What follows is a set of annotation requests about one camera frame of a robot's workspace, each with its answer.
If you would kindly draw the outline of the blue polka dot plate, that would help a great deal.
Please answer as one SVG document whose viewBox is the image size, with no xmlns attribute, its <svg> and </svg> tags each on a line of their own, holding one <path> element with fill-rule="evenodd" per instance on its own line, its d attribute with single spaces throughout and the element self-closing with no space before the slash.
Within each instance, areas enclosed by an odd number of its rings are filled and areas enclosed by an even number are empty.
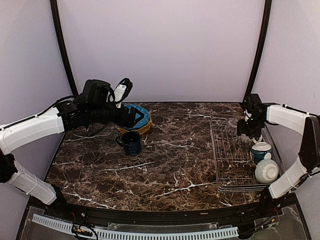
<svg viewBox="0 0 320 240">
<path fill-rule="evenodd" d="M 142 106 L 127 104 L 125 107 L 125 117 L 123 127 L 126 130 L 138 130 L 144 127 L 150 120 L 149 112 Z"/>
</svg>

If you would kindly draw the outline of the yellow polka dot plate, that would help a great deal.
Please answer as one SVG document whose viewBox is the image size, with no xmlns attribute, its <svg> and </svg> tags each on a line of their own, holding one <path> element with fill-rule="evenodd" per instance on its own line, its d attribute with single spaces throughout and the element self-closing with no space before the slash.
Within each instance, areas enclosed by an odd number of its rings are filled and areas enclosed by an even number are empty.
<svg viewBox="0 0 320 240">
<path fill-rule="evenodd" d="M 137 129 L 133 129 L 133 128 L 126 129 L 126 128 L 122 128 L 122 127 L 117 127 L 117 130 L 121 134 L 125 134 L 128 132 L 136 132 L 142 136 L 144 134 L 147 134 L 151 130 L 151 128 L 150 127 L 141 127 L 141 128 L 137 128 Z"/>
<path fill-rule="evenodd" d="M 143 127 L 145 127 L 145 128 L 148 128 L 148 127 L 150 127 L 151 128 L 151 126 L 152 126 L 152 117 L 151 117 L 151 114 L 150 113 L 148 113 L 148 115 L 149 115 L 149 117 L 148 117 L 148 123 L 147 124 L 144 124 L 142 127 L 140 127 L 140 128 L 143 128 Z"/>
</svg>

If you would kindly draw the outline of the dark blue mug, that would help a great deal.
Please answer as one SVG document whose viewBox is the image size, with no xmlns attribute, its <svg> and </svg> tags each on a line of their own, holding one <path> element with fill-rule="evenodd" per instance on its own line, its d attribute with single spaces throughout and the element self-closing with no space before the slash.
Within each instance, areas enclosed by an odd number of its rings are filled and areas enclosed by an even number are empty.
<svg viewBox="0 0 320 240">
<path fill-rule="evenodd" d="M 128 131 L 121 137 L 116 137 L 115 141 L 128 156 L 136 156 L 142 150 L 141 136 L 138 132 Z"/>
</svg>

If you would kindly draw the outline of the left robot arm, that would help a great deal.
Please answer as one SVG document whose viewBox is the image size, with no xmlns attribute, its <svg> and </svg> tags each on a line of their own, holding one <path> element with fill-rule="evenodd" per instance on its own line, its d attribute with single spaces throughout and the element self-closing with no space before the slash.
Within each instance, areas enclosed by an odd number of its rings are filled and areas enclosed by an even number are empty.
<svg viewBox="0 0 320 240">
<path fill-rule="evenodd" d="M 93 124 L 113 123 L 122 128 L 134 128 L 149 114 L 137 107 L 114 102 L 94 103 L 78 96 L 74 100 L 55 103 L 41 113 L 0 127 L 0 181 L 30 195 L 60 218 L 67 218 L 70 206 L 53 185 L 44 182 L 26 170 L 13 151 L 34 141 L 89 127 Z"/>
</svg>

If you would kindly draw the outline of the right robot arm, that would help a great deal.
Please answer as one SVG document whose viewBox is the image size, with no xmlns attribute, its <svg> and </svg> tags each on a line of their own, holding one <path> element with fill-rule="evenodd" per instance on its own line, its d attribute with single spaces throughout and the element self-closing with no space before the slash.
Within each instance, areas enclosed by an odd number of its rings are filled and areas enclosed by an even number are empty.
<svg viewBox="0 0 320 240">
<path fill-rule="evenodd" d="M 245 101 L 241 104 L 244 119 L 237 124 L 237 134 L 257 139 L 266 125 L 279 150 L 285 171 L 267 188 L 255 213 L 266 217 L 280 199 L 320 172 L 320 117 L 285 104 Z"/>
</svg>

